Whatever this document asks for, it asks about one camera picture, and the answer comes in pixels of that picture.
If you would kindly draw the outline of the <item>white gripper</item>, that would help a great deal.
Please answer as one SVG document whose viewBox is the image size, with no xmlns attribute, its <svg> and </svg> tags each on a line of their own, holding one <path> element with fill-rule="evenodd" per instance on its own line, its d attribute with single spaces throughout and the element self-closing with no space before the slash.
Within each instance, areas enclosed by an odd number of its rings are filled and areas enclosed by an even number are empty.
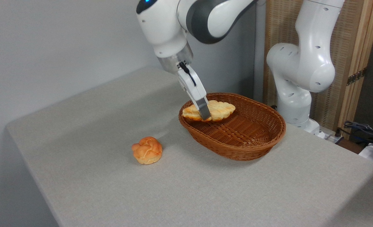
<svg viewBox="0 0 373 227">
<path fill-rule="evenodd" d="M 182 88 L 188 93 L 191 101 L 195 102 L 195 107 L 203 121 L 210 120 L 211 113 L 208 108 L 207 92 L 194 69 L 186 64 L 180 64 L 178 70 L 178 80 Z"/>
</svg>

